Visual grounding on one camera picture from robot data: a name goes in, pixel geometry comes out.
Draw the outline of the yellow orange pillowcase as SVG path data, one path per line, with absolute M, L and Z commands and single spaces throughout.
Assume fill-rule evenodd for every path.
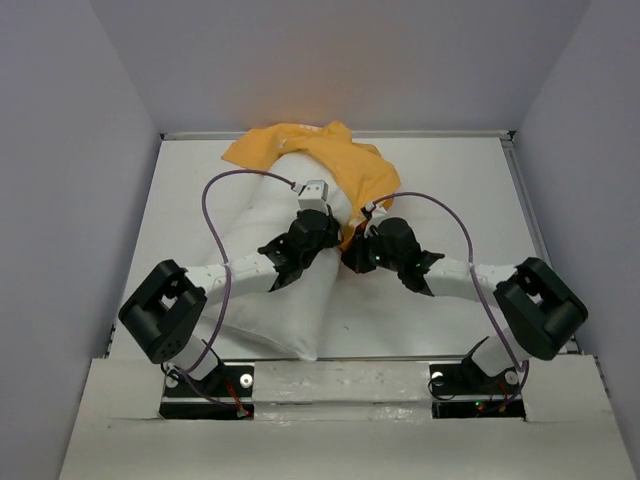
M 330 172 L 349 200 L 351 211 L 341 223 L 342 250 L 364 222 L 361 208 L 401 186 L 395 166 L 375 146 L 355 142 L 351 130 L 339 121 L 324 127 L 278 123 L 254 128 L 236 140 L 222 158 L 240 167 L 268 170 L 282 156 L 293 153 L 310 156 Z

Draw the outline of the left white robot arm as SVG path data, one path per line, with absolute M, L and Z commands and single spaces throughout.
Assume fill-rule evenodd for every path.
M 287 232 L 240 259 L 189 268 L 172 259 L 160 262 L 124 302 L 118 319 L 151 363 L 172 365 L 195 392 L 209 395 L 220 386 L 221 361 L 212 342 L 194 334 L 205 308 L 218 305 L 224 314 L 234 297 L 287 287 L 340 240 L 330 210 L 300 210 Z

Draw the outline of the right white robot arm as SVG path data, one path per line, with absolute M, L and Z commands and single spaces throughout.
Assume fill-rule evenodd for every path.
M 499 310 L 507 326 L 480 340 L 454 374 L 468 390 L 482 392 L 530 359 L 552 360 L 588 318 L 578 296 L 542 259 L 518 265 L 474 265 L 425 250 L 409 224 L 397 217 L 360 227 L 342 255 L 357 274 L 392 271 L 408 290 L 430 297 L 480 303 Z

